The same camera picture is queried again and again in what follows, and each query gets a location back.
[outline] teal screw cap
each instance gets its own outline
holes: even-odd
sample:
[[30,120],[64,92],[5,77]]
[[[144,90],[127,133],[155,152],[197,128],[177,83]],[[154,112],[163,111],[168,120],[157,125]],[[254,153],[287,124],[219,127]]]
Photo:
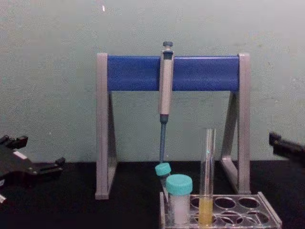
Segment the teal screw cap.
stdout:
[[167,191],[175,196],[190,194],[193,190],[193,181],[187,175],[175,174],[166,179]]
[[170,164],[167,162],[158,164],[154,169],[156,170],[158,176],[169,174],[172,170]]

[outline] test tube rack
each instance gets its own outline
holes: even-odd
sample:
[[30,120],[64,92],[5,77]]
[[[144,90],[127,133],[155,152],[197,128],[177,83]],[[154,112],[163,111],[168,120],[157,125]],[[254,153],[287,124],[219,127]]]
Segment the test tube rack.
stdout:
[[[158,91],[160,56],[97,54],[96,199],[108,199],[117,160],[112,91]],[[221,163],[238,194],[250,194],[250,55],[175,56],[173,91],[230,91]],[[231,151],[237,124],[238,166]]]
[[198,225],[199,195],[190,196],[190,224],[174,225],[160,192],[160,229],[282,229],[282,221],[261,192],[257,195],[214,195],[213,224]]

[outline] yellow liquid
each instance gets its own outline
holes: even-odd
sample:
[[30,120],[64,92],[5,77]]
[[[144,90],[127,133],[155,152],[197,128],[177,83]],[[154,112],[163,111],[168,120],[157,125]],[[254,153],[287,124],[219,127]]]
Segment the yellow liquid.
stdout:
[[213,215],[213,199],[203,197],[199,199],[198,222],[201,225],[211,225]]

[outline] gray stand frame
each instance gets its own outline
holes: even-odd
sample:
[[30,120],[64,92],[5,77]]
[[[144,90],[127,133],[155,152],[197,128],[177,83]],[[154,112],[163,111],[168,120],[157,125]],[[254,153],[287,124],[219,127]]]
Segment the gray stand frame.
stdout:
[[[231,92],[224,129],[221,163],[238,194],[250,194],[250,55],[239,55],[239,91]],[[112,97],[107,89],[108,54],[97,54],[96,69],[96,193],[95,199],[109,199],[117,166]],[[231,159],[237,122],[238,168]]]

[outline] blue pipette stand bar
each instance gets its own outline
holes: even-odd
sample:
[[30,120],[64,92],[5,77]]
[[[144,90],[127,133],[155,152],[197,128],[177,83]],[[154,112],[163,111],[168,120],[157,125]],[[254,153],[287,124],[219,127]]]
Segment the blue pipette stand bar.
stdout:
[[[111,91],[158,91],[160,56],[97,54],[96,199],[108,199],[116,170]],[[250,56],[175,56],[174,91],[230,91],[221,163],[238,194],[250,194]],[[237,122],[238,169],[231,159]]]

